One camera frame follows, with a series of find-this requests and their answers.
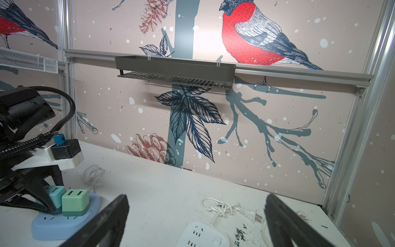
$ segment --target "bird's beak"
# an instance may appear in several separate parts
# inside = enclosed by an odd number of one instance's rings
[[[228,6],[227,6],[226,2],[223,1],[223,3],[221,3],[220,11],[221,11],[221,10],[222,10],[222,11],[226,11],[227,9],[228,9]]]

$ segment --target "white power strip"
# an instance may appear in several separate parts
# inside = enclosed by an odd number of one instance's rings
[[[229,247],[228,237],[217,228],[202,221],[186,226],[176,247]]]

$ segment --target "white mesh basket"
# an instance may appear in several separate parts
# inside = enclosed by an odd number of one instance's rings
[[[58,73],[58,61],[55,59],[2,47],[0,47],[0,65],[55,74]]]

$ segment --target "blue power strip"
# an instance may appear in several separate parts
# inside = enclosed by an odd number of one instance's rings
[[[57,214],[39,214],[32,222],[32,235],[36,240],[63,240],[73,236],[100,209],[100,196],[89,193],[89,208],[82,216],[63,216]]]

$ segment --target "bullfinch illustration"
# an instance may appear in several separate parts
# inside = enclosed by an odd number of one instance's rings
[[[219,9],[222,18],[222,42],[239,63],[276,65],[293,63],[322,70],[308,60],[283,34],[281,27],[262,14],[254,0],[224,0]]]
[[[0,0],[0,35],[8,49],[7,38],[11,34],[34,37],[58,49],[48,35],[27,18],[13,0]]]

